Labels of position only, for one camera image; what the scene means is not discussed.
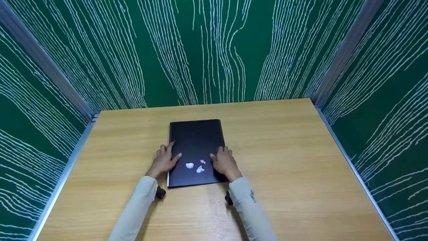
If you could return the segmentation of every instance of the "wooden table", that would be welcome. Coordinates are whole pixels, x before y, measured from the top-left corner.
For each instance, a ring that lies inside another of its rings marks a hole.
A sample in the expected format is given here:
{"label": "wooden table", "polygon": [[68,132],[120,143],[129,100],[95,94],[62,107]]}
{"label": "wooden table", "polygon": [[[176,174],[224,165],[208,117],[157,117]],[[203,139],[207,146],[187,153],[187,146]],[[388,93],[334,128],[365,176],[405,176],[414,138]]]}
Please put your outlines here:
{"label": "wooden table", "polygon": [[[214,118],[279,240],[392,240],[309,99],[103,111],[39,240],[105,241],[169,123]],[[246,240],[226,189],[167,190],[137,240]]]}

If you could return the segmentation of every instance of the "black clip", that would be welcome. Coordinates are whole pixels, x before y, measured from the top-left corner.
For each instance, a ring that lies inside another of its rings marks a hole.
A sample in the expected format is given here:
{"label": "black clip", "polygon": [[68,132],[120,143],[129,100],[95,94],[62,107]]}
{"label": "black clip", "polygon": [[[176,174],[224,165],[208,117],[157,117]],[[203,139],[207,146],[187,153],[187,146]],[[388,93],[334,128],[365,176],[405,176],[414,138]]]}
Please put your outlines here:
{"label": "black clip", "polygon": [[166,194],[166,191],[161,188],[160,186],[158,186],[158,189],[156,190],[156,197],[159,199],[162,199]]}
{"label": "black clip", "polygon": [[227,192],[226,192],[226,196],[224,197],[224,200],[226,200],[226,202],[227,202],[227,204],[228,204],[229,206],[233,206],[233,201],[232,201],[232,199],[230,198],[230,193],[229,193],[229,191],[227,191]]}

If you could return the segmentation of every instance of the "hand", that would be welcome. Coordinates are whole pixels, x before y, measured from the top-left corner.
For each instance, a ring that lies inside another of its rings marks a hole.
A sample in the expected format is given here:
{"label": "hand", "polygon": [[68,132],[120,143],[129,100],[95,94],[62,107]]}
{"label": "hand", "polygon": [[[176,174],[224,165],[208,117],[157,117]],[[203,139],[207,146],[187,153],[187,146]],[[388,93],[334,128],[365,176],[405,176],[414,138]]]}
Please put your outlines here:
{"label": "hand", "polygon": [[213,160],[214,169],[224,174],[230,182],[242,177],[238,165],[232,156],[232,150],[229,150],[227,146],[219,147],[217,149],[217,155],[210,154],[210,156]]}
{"label": "hand", "polygon": [[160,174],[171,170],[181,157],[181,153],[171,160],[171,150],[174,142],[171,142],[167,147],[160,145],[160,149],[156,152],[156,158],[153,160],[152,166],[146,172],[146,176],[157,178]]}

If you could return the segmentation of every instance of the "person's left hand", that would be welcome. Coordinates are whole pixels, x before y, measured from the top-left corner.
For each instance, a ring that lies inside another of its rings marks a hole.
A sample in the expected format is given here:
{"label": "person's left hand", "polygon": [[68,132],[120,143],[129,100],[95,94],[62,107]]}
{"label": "person's left hand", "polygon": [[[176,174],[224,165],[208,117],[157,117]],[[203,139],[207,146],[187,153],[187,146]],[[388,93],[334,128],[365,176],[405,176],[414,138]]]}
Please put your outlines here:
{"label": "person's left hand", "polygon": [[171,142],[167,147],[160,145],[160,149],[156,152],[156,158],[153,160],[150,169],[146,172],[146,176],[157,178],[160,174],[171,170],[176,165],[181,157],[181,153],[171,160],[173,145],[174,142]]}

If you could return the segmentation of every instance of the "person's right hand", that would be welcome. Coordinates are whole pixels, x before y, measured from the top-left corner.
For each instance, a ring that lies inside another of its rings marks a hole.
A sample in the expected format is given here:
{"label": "person's right hand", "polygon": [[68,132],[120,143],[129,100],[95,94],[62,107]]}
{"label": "person's right hand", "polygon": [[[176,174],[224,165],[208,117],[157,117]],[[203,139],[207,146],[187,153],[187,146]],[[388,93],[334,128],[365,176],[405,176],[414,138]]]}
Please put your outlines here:
{"label": "person's right hand", "polygon": [[218,147],[217,154],[210,154],[213,160],[214,169],[224,174],[230,182],[242,177],[235,159],[232,156],[232,150],[226,147]]}

